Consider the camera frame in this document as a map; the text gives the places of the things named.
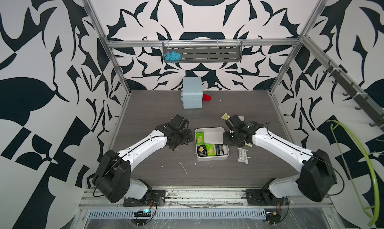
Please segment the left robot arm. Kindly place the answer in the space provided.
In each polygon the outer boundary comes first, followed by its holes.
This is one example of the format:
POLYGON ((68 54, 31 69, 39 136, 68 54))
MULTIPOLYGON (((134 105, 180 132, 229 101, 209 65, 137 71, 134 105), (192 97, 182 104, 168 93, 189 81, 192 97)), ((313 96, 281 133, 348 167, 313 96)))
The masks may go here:
POLYGON ((193 142, 189 121, 176 115, 170 122, 160 124, 145 138, 119 152, 106 152, 96 170, 93 185, 111 203, 133 199, 143 204, 151 200, 152 187, 144 180, 131 178, 133 170, 154 152, 193 142))

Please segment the white storage box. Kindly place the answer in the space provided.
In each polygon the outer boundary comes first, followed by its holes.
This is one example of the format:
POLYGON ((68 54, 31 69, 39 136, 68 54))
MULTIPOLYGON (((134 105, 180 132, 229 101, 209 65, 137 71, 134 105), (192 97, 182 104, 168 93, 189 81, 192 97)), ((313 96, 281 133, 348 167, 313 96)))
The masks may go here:
POLYGON ((223 142, 224 139, 224 128, 216 127, 216 128, 201 128, 196 129, 194 136, 196 142, 196 133, 204 132, 205 133, 205 145, 212 144, 216 147, 216 155, 212 157, 198 157, 197 156, 197 144, 196 144, 196 157, 198 161, 222 161, 226 160, 229 155, 229 146, 225 145, 223 142))

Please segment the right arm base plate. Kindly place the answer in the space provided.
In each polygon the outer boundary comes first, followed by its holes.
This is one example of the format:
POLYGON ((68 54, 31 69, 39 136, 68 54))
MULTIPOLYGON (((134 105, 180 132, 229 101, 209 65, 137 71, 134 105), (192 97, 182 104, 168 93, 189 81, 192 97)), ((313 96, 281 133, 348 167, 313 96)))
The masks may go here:
POLYGON ((268 190, 247 189, 245 193, 249 206, 287 206, 289 204, 288 197, 276 198, 268 190))

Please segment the clear snack packet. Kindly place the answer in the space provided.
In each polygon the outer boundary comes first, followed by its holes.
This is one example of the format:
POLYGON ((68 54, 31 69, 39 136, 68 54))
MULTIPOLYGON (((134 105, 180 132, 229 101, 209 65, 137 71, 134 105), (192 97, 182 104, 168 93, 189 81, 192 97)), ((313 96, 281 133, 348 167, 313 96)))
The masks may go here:
POLYGON ((249 163, 248 155, 247 155, 248 150, 243 148, 238 148, 238 150, 239 150, 238 162, 242 162, 247 165, 249 163))

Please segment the cream cookie packet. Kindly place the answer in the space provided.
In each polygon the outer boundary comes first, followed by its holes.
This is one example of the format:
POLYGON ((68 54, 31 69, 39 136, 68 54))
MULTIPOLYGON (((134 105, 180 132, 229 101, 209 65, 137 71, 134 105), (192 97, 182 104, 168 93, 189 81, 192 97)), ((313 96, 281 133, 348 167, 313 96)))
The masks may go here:
POLYGON ((228 115, 227 113, 224 113, 224 114, 222 115, 221 118, 222 118, 224 121, 226 121, 226 120, 228 120, 230 117, 231 117, 230 115, 228 115))

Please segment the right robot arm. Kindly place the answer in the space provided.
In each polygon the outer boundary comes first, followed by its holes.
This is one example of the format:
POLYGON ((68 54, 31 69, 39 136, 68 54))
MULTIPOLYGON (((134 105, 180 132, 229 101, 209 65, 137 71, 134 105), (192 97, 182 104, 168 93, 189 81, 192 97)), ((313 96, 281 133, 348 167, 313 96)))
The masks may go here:
POLYGON ((337 183, 338 171, 326 152, 297 146, 272 133, 267 125, 245 122, 237 115, 224 114, 222 118, 229 128, 224 133, 226 145, 255 145, 279 157, 298 172, 295 176, 270 179, 261 189, 263 203, 291 196, 305 196, 319 203, 337 183))

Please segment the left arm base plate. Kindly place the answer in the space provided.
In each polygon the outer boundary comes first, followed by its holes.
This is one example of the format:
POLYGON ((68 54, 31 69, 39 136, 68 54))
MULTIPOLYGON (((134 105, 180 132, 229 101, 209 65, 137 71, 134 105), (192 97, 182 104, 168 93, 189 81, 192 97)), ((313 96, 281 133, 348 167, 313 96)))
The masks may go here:
POLYGON ((140 200, 125 198, 123 205, 124 207, 149 207, 150 205, 164 206, 165 198, 165 190, 149 190, 140 200))

